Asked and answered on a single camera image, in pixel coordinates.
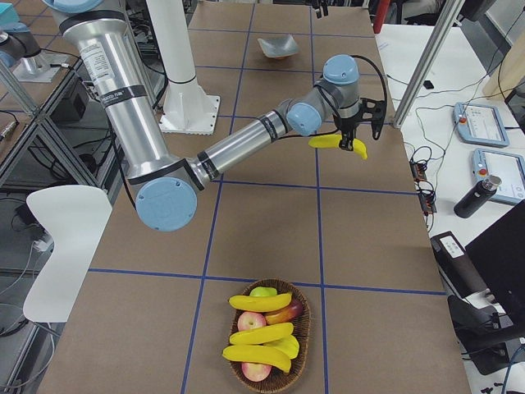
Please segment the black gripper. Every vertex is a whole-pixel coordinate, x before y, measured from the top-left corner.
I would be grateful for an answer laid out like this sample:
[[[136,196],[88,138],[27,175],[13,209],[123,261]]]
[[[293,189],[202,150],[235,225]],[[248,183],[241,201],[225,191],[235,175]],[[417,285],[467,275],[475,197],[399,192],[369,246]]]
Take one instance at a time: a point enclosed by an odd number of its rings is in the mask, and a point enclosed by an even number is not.
[[[317,18],[328,16],[328,1],[327,0],[313,0],[313,10]],[[352,117],[342,117],[341,115],[334,116],[334,123],[336,128],[340,131],[339,148],[342,150],[353,151],[354,139],[356,137],[356,130],[361,122],[361,113],[357,112]]]

